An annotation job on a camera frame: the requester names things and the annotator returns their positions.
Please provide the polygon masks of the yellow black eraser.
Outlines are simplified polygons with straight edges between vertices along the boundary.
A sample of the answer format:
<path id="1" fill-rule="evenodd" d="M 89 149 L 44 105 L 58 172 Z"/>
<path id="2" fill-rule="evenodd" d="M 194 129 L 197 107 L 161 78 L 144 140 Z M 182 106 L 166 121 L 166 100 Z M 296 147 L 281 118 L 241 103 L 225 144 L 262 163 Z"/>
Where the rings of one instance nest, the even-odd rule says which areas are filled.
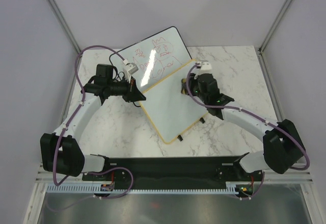
<path id="1" fill-rule="evenodd" d="M 184 95 L 188 95 L 188 91 L 187 91 L 187 88 L 186 88 L 186 78 L 183 78 L 181 80 L 181 93 L 184 94 Z"/>

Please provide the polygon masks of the yellow framed whiteboard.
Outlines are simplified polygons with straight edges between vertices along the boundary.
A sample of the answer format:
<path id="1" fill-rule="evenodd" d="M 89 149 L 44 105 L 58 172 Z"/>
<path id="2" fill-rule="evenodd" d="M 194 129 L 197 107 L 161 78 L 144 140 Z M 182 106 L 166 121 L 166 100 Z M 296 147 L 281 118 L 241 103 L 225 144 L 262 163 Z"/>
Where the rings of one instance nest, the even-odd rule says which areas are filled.
<path id="1" fill-rule="evenodd" d="M 190 60 L 144 91 L 146 101 L 140 105 L 165 144 L 177 140 L 178 135 L 184 138 L 183 134 L 208 114 L 190 96 L 181 93 L 181 80 L 194 64 L 195 60 Z"/>

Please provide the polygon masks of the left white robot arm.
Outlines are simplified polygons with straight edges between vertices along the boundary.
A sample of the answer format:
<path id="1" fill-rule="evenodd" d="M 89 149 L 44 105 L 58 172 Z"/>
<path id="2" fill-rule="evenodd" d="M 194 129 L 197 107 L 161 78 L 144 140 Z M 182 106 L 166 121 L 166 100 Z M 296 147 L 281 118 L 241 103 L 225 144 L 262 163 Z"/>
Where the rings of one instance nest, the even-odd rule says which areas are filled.
<path id="1" fill-rule="evenodd" d="M 85 155 L 78 143 L 90 119 L 110 96 L 120 96 L 125 102 L 146 99 L 133 78 L 137 70 L 134 63 L 124 64 L 124 76 L 116 81 L 113 76 L 115 66 L 97 65 L 96 74 L 82 87 L 80 100 L 74 111 L 53 133 L 45 133 L 40 138 L 45 171 L 73 177 L 93 172 L 100 180 L 111 176 L 111 167 L 104 163 L 105 157 Z"/>

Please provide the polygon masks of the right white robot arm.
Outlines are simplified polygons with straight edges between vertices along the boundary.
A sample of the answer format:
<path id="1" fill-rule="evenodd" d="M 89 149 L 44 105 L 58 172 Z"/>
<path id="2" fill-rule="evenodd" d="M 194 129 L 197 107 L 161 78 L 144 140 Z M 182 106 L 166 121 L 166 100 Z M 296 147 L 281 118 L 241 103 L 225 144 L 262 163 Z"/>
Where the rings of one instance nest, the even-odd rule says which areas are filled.
<path id="1" fill-rule="evenodd" d="M 236 179 L 245 180 L 256 171 L 273 170 L 283 174 L 288 169 L 303 171 L 309 167 L 306 149 L 290 120 L 278 122 L 241 108 L 233 98 L 220 92 L 212 74 L 190 73 L 181 84 L 181 92 L 205 107 L 212 116 L 239 126 L 263 143 L 262 151 L 246 153 L 236 159 L 233 167 Z"/>

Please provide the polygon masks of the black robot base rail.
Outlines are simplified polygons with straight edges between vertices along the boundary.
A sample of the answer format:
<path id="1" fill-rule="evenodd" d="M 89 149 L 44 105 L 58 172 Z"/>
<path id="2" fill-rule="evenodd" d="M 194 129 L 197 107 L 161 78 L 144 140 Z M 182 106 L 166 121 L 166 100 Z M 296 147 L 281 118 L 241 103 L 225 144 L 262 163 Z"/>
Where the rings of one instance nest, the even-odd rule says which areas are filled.
<path id="1" fill-rule="evenodd" d="M 106 158 L 100 176 L 83 180 L 113 180 L 118 188 L 136 189 L 224 188 L 227 182 L 259 182 L 262 172 L 246 173 L 235 164 L 236 156 Z"/>

